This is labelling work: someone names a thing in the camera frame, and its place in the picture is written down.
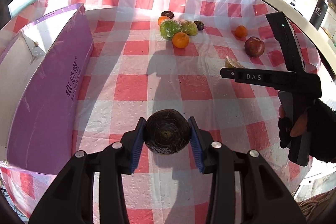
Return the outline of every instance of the plastic tablecloth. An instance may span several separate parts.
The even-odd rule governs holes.
[[[298,186],[311,161],[300,167],[288,160],[288,150],[280,148],[277,91],[235,83],[219,74],[226,56],[246,68],[286,70],[265,17],[273,8],[261,0],[38,0],[0,31],[0,52],[28,22],[78,2],[85,4],[94,50],[78,98],[73,152],[103,150],[133,130],[139,117],[174,108],[186,118],[194,116],[199,128],[232,150],[259,150],[290,191]],[[190,37],[185,49],[177,49],[160,36],[157,18],[164,10],[173,11],[177,19],[202,20],[205,28]],[[247,27],[247,37],[265,42],[262,56],[245,54],[246,39],[237,39],[233,32],[238,25]],[[316,73],[317,50],[293,27],[307,68]],[[5,168],[1,175],[14,203],[27,216],[54,178]],[[190,146],[170,156],[153,154],[144,146],[138,169],[124,176],[123,184],[131,223],[205,221],[211,175],[196,169]]]

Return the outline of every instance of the round table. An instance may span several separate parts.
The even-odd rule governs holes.
[[[38,0],[0,31],[0,52],[28,22],[79,2],[85,4],[94,49],[78,97],[73,152],[103,150],[133,130],[140,117],[173,108],[186,118],[194,116],[199,128],[231,150],[259,150],[288,189],[295,190],[311,161],[307,167],[293,164],[288,150],[279,146],[277,91],[219,74],[227,56],[246,68],[286,70],[265,17],[273,8],[261,0]],[[173,11],[176,19],[202,20],[205,28],[190,37],[185,49],[177,49],[160,36],[157,18],[164,10]],[[247,37],[265,42],[262,56],[245,54],[246,38],[237,39],[233,32],[239,25],[247,27]],[[316,73],[317,50],[292,26],[308,70]],[[1,175],[14,203],[28,216],[54,178],[5,168]],[[131,223],[205,222],[211,176],[196,169],[190,146],[170,156],[144,146],[138,169],[123,176],[123,184]]]

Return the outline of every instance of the tangerine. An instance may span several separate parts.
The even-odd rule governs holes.
[[[235,31],[236,37],[243,38],[247,36],[247,29],[245,26],[240,25],[236,28]]]
[[[157,23],[158,23],[158,25],[160,26],[161,23],[162,23],[164,20],[166,20],[166,19],[169,19],[169,17],[167,17],[167,16],[161,16],[161,17],[159,17],[159,18],[157,19]]]
[[[184,32],[178,32],[171,39],[173,45],[177,48],[185,48],[189,44],[189,36]]]

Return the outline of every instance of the metal pin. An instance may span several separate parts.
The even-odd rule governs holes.
[[[259,152],[257,150],[251,150],[249,154],[251,157],[254,157],[254,158],[259,156]]]
[[[211,143],[211,146],[213,148],[221,148],[222,147],[222,144],[220,142],[212,142]]]
[[[83,150],[79,150],[75,153],[76,158],[81,158],[85,155],[85,152]]]
[[[115,142],[115,143],[112,144],[112,147],[114,149],[119,149],[119,148],[123,147],[123,144],[121,142]]]

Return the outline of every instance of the brown fabric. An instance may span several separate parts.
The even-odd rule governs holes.
[[[298,202],[298,205],[305,216],[307,223],[311,223],[330,203],[330,199],[336,195],[336,188],[328,192],[318,194],[305,201]]]

